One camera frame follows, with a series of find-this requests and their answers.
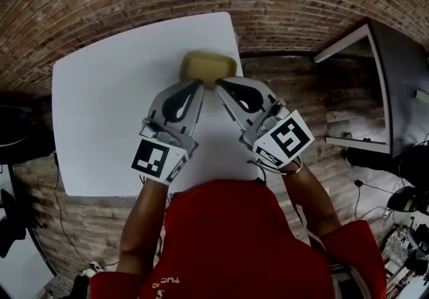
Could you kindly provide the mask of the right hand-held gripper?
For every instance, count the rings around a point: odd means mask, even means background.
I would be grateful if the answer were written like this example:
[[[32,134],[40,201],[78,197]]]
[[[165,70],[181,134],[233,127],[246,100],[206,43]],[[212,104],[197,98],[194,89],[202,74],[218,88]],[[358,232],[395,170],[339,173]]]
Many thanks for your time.
[[[290,163],[303,168],[300,155],[314,136],[297,110],[290,111],[264,82],[251,78],[218,79],[216,94],[240,127],[239,141],[254,153],[250,163],[264,170],[283,170]]]

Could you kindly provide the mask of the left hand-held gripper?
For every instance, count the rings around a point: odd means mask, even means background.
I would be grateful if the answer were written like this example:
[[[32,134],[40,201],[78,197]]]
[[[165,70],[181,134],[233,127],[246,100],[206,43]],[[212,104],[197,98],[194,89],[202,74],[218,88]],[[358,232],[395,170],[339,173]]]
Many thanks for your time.
[[[179,82],[160,92],[142,121],[141,141],[131,167],[146,178],[170,185],[198,147],[192,134],[203,98],[200,79]]]

